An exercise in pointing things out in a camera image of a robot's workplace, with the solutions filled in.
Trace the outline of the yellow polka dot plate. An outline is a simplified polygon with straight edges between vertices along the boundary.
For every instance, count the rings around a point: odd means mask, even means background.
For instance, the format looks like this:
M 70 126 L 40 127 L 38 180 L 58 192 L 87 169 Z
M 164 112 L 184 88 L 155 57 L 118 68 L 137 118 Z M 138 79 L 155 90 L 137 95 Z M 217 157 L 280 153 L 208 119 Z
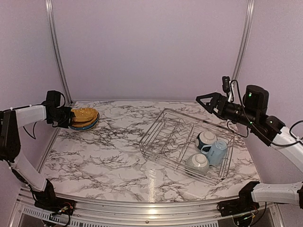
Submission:
M 72 122 L 71 123 L 71 126 L 72 127 L 76 127 L 76 128 L 81 128 L 81 127 L 86 127 L 86 126 L 88 126 L 88 125 L 91 125 L 93 122 L 95 122 L 97 119 L 98 119 L 98 115 L 95 117 L 95 118 L 93 118 L 92 120 L 90 120 L 90 121 L 86 121 L 86 122 Z
M 90 121 L 98 115 L 98 112 L 94 108 L 79 108 L 72 109 L 73 113 L 72 121 L 73 122 L 86 122 Z

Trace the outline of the blue polka dot plate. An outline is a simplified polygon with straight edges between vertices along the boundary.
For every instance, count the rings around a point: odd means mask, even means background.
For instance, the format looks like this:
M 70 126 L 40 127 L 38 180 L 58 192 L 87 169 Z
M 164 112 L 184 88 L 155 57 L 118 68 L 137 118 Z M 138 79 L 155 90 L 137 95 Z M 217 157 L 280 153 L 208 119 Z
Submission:
M 99 121 L 99 118 L 97 118 L 92 124 L 88 125 L 88 126 L 84 126 L 84 127 L 73 127 L 70 126 L 69 128 L 72 130 L 76 130 L 76 131 L 87 131 L 91 128 L 93 128 Z

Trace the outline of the light blue mug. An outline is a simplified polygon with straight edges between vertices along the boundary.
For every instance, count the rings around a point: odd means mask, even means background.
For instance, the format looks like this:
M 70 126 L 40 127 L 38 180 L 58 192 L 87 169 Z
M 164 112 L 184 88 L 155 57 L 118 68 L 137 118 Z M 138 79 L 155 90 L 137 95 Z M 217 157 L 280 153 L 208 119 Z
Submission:
M 210 165 L 218 166 L 228 150 L 228 144 L 224 140 L 216 140 L 213 144 L 202 146 L 201 153 L 206 156 Z

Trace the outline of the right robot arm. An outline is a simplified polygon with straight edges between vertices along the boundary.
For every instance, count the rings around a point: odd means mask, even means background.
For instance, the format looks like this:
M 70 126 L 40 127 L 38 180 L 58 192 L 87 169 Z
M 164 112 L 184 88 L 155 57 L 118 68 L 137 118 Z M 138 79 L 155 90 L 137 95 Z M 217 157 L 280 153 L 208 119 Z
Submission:
M 283 154 L 299 170 L 303 169 L 303 139 L 292 133 L 285 123 L 275 116 L 267 115 L 269 92 L 256 86 L 248 85 L 240 103 L 235 104 L 220 93 L 214 92 L 196 97 L 196 101 L 210 114 L 239 123 L 250 129 L 264 144 Z M 218 204 L 222 212 L 232 210 L 244 212 L 257 208 L 259 202 L 274 202 L 303 206 L 303 183 L 266 184 L 258 181 L 247 183 L 234 200 Z

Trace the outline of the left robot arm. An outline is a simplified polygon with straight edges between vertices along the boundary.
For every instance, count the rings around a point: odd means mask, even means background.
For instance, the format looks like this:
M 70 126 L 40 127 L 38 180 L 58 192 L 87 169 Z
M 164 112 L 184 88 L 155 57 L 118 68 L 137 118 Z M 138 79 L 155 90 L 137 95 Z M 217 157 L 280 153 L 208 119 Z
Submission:
M 37 207 L 56 210 L 73 209 L 75 202 L 55 194 L 50 180 L 42 176 L 22 151 L 20 130 L 46 122 L 53 128 L 68 128 L 71 107 L 65 105 L 62 92 L 49 90 L 41 104 L 9 108 L 0 113 L 0 159 L 8 164 L 15 177 L 29 187 Z

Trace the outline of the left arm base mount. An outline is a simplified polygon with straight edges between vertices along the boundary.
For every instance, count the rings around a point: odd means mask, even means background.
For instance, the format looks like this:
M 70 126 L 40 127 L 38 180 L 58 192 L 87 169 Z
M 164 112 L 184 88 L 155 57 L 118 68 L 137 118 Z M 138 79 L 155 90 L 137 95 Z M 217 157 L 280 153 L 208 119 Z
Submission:
M 66 214 L 72 215 L 76 201 L 66 198 L 56 198 L 55 202 L 50 204 L 45 201 L 35 201 L 35 206 L 44 210 L 51 211 L 53 215 Z

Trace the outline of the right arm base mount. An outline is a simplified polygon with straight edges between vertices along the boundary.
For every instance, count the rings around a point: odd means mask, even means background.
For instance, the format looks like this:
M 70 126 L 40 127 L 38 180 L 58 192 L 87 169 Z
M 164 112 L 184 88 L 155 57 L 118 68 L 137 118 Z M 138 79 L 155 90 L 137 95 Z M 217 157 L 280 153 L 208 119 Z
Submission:
M 246 201 L 245 199 L 232 199 L 221 201 L 217 204 L 217 210 L 220 212 L 222 217 L 230 215 L 238 215 L 241 213 L 258 210 L 259 203 L 253 202 L 252 200 Z

